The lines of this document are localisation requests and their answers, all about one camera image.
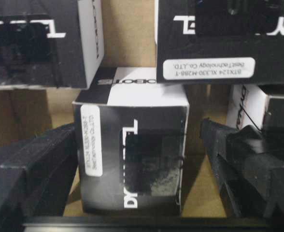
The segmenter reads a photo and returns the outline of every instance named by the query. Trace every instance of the box lid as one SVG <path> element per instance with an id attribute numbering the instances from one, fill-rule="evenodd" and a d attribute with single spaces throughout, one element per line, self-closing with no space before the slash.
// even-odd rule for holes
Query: box lid
<path id="1" fill-rule="evenodd" d="M 156 68 L 100 68 L 73 104 L 127 107 L 188 106 L 182 85 L 156 83 Z"/>

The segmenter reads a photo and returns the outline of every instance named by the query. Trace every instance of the product box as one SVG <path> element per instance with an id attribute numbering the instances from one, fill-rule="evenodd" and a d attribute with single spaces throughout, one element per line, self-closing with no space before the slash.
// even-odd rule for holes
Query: product box
<path id="1" fill-rule="evenodd" d="M 155 68 L 102 68 L 73 103 L 86 212 L 176 216 L 189 104 Z"/>
<path id="2" fill-rule="evenodd" d="M 101 0 L 0 1 L 0 88 L 88 88 L 103 55 Z"/>
<path id="3" fill-rule="evenodd" d="M 227 125 L 247 125 L 264 131 L 284 131 L 284 85 L 234 86 L 231 91 Z"/>
<path id="4" fill-rule="evenodd" d="M 284 0 L 156 0 L 158 83 L 284 84 Z"/>

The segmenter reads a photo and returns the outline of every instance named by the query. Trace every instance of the cardboard box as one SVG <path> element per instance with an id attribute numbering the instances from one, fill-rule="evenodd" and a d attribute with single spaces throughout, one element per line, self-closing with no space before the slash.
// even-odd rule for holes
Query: cardboard box
<path id="1" fill-rule="evenodd" d="M 101 0 L 0 2 L 0 88 L 88 88 L 103 55 Z"/>
<path id="2" fill-rule="evenodd" d="M 86 212 L 179 215 L 189 104 L 155 68 L 99 69 L 73 103 Z"/>
<path id="3" fill-rule="evenodd" d="M 284 0 L 157 0 L 157 82 L 284 84 Z"/>
<path id="4" fill-rule="evenodd" d="M 252 125 L 263 131 L 284 131 L 284 85 L 234 86 L 227 125 L 237 129 Z"/>

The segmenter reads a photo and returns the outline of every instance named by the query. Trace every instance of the white sticker label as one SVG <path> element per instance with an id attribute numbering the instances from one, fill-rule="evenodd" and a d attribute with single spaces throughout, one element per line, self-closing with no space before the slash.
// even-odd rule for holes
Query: white sticker label
<path id="1" fill-rule="evenodd" d="M 168 59 L 163 63 L 166 80 L 250 78 L 253 58 Z"/>
<path id="2" fill-rule="evenodd" d="M 81 107 L 85 172 L 88 176 L 102 176 L 100 109 L 95 105 Z"/>

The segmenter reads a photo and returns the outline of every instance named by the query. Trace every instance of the printed label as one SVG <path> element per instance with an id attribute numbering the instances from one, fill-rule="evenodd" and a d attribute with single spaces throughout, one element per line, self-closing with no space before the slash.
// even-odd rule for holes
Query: printed label
<path id="1" fill-rule="evenodd" d="M 251 125 L 261 130 L 268 96 L 256 85 L 235 85 L 231 93 L 227 126 L 241 130 Z"/>
<path id="2" fill-rule="evenodd" d="M 102 176 L 100 109 L 95 105 L 81 107 L 85 172 L 88 176 Z"/>
<path id="3" fill-rule="evenodd" d="M 169 59 L 163 64 L 166 80 L 250 78 L 253 58 Z"/>

